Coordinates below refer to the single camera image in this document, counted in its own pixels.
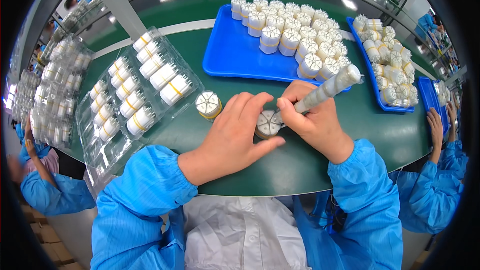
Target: white cylindrical part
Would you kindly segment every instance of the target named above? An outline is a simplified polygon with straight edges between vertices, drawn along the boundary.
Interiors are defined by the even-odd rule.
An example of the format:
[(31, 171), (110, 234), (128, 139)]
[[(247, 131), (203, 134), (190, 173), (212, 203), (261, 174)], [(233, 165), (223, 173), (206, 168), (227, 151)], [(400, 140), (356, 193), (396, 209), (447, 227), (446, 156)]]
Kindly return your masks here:
[(178, 71), (176, 64), (168, 63), (153, 73), (149, 81), (155, 90), (160, 91), (177, 75)]
[(299, 78), (313, 79), (323, 67), (322, 60), (312, 52), (305, 55), (302, 63), (298, 65), (297, 75)]
[(153, 33), (151, 31), (142, 34), (140, 38), (133, 43), (135, 51), (139, 53), (150, 41), (152, 41), (152, 36)]
[(139, 133), (147, 131), (155, 121), (155, 113), (151, 108), (142, 106), (133, 116), (127, 121), (127, 129), (136, 136)]
[(140, 66), (140, 73), (144, 78), (149, 79), (152, 74), (159, 70), (165, 64), (165, 59), (158, 53), (149, 58), (143, 65)]
[(112, 76), (110, 83), (114, 88), (118, 89), (130, 75), (132, 75), (131, 70), (127, 67), (122, 67)]
[(112, 117), (113, 114), (114, 114), (114, 110), (112, 105), (109, 103), (106, 103), (98, 110), (93, 121), (97, 126), (100, 127), (107, 121), (107, 119)]
[(321, 8), (316, 9), (313, 14), (313, 20), (317, 20), (317, 19), (327, 20), (328, 19), (327, 12)]
[(327, 57), (335, 57), (337, 50), (330, 43), (322, 42), (317, 50), (317, 56), (321, 58), (322, 61), (325, 61)]
[(111, 137), (113, 137), (120, 130), (120, 123), (114, 117), (108, 118), (105, 123), (102, 125), (102, 128), (99, 131), (100, 139), (107, 142)]
[(167, 105), (173, 105), (192, 88), (192, 81), (187, 75), (177, 75), (160, 91), (160, 97)]
[(295, 60), (298, 64), (300, 64), (302, 63), (307, 53), (315, 53), (317, 51), (318, 44), (315, 42), (314, 39), (303, 38), (300, 40), (300, 44), (298, 45), (297, 53), (295, 54)]
[(261, 12), (263, 7), (268, 6), (267, 0), (252, 0), (252, 3), (255, 4), (257, 11)]
[(285, 19), (279, 15), (267, 15), (265, 25), (274, 26), (278, 28), (281, 32), (283, 32), (283, 28), (285, 26)]
[(272, 54), (277, 51), (280, 43), (280, 30), (275, 26), (265, 26), (261, 30), (260, 50), (265, 54)]
[(232, 18), (235, 19), (235, 20), (242, 20), (241, 5), (243, 3), (247, 3), (247, 0), (231, 0), (231, 3), (232, 3), (232, 7), (231, 7)]
[(293, 18), (297, 18), (297, 13), (300, 12), (300, 6), (294, 2), (287, 2), (285, 9), (293, 12)]
[(283, 31), (282, 37), (280, 38), (278, 50), (284, 56), (291, 57), (295, 54), (295, 51), (300, 43), (300, 39), (300, 33), (293, 28), (287, 28)]
[(100, 92), (100, 94), (93, 100), (92, 104), (90, 105), (90, 108), (94, 113), (97, 113), (100, 108), (107, 102), (109, 99), (109, 96), (105, 91)]
[(140, 87), (140, 81), (137, 76), (132, 75), (125, 80), (124, 83), (117, 89), (117, 97), (124, 101), (132, 92), (136, 91)]
[(323, 66), (318, 72), (318, 75), (315, 76), (315, 80), (326, 81), (327, 79), (333, 77), (333, 75), (336, 75), (339, 71), (340, 69), (337, 67), (337, 61), (333, 57), (329, 56), (323, 61)]
[(248, 13), (248, 34), (252, 37), (260, 37), (262, 28), (265, 27), (267, 15), (264, 12), (251, 11)]
[(130, 118), (145, 103), (145, 96), (139, 90), (131, 93), (120, 105), (120, 113), (125, 118)]
[(317, 31), (314, 28), (311, 28), (310, 26), (302, 26), (300, 27), (300, 37), (303, 38), (310, 38), (314, 39), (317, 36)]
[(154, 54), (159, 52), (160, 46), (155, 41), (149, 42), (145, 47), (143, 47), (140, 52), (137, 54), (137, 59), (141, 64), (147, 62), (147, 60), (153, 57)]

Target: blue anti-static coat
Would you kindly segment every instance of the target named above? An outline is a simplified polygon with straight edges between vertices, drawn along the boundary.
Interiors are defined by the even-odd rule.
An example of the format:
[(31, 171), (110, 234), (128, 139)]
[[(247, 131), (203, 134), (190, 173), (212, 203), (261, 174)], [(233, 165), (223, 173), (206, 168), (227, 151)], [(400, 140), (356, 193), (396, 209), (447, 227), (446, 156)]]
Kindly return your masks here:
[[(91, 269), (184, 269), (182, 205), (197, 194), (177, 163), (160, 146), (135, 153), (121, 177), (97, 198)], [(397, 186), (373, 145), (355, 141), (351, 156), (328, 165), (333, 195), (348, 213), (343, 231), (329, 235), (294, 198), (294, 216), (313, 269), (400, 269), (403, 244)], [(169, 223), (162, 234), (162, 219)]]
[(468, 157), (460, 141), (448, 142), (438, 165), (427, 161), (420, 173), (394, 171), (402, 226), (414, 233), (437, 234), (450, 223), (460, 201)]

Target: blue sleeve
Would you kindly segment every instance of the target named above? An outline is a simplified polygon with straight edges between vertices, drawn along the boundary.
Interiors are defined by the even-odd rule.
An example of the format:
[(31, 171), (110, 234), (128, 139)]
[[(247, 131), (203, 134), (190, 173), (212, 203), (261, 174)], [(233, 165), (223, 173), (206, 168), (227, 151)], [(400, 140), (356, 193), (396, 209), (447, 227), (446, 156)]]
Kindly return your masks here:
[[(460, 200), (458, 188), (434, 187), (437, 165), (427, 161), (415, 182), (408, 203), (412, 212), (432, 229), (445, 228), (452, 219)], [(458, 186), (452, 175), (439, 177), (440, 186)]]
[[(368, 249), (376, 269), (400, 269), (403, 242), (399, 220), (400, 201), (397, 185), (387, 175), (383, 159), (367, 140), (355, 141), (351, 156), (343, 163), (329, 163), (328, 175), (333, 184), (333, 197), (348, 213), (338, 234), (340, 244), (353, 240)], [(350, 246), (351, 255), (359, 250)], [(349, 255), (349, 247), (342, 248)]]
[(164, 146), (144, 147), (128, 160), (123, 175), (100, 192), (91, 269), (173, 269), (179, 262), (175, 253), (184, 250), (183, 240), (165, 244), (160, 215), (190, 201), (197, 186), (185, 178), (177, 158)]

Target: hand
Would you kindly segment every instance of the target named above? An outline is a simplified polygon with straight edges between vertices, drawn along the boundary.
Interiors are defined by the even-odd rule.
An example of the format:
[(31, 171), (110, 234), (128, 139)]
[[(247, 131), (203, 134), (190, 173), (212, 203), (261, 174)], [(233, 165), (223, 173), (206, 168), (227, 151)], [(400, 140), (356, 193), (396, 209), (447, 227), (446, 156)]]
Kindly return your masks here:
[(28, 156), (31, 159), (37, 157), (37, 152), (35, 151), (35, 146), (33, 145), (32, 140), (25, 140), (25, 147), (27, 148)]
[(311, 83), (295, 80), (277, 100), (277, 106), (284, 123), (305, 142), (333, 164), (343, 163), (350, 157), (354, 146), (352, 139), (340, 127), (333, 98), (310, 109), (305, 115), (295, 111), (292, 104), (303, 99), (315, 88), (317, 87)]
[(238, 172), (285, 144), (280, 136), (253, 144), (258, 116), (273, 96), (247, 92), (233, 96), (215, 118), (200, 147), (180, 154), (178, 166), (187, 180), (201, 185)]

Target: right hand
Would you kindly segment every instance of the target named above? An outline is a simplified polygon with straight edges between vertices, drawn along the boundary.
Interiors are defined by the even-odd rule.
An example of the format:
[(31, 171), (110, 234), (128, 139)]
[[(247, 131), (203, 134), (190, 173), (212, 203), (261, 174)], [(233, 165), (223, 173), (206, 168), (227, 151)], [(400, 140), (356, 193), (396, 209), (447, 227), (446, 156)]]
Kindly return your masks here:
[(293, 106), (315, 88), (315, 85), (306, 81), (294, 80), (278, 98), (277, 106), (285, 125), (333, 164), (343, 163), (350, 157), (354, 145), (340, 127), (333, 98), (310, 109), (305, 115), (295, 111)]

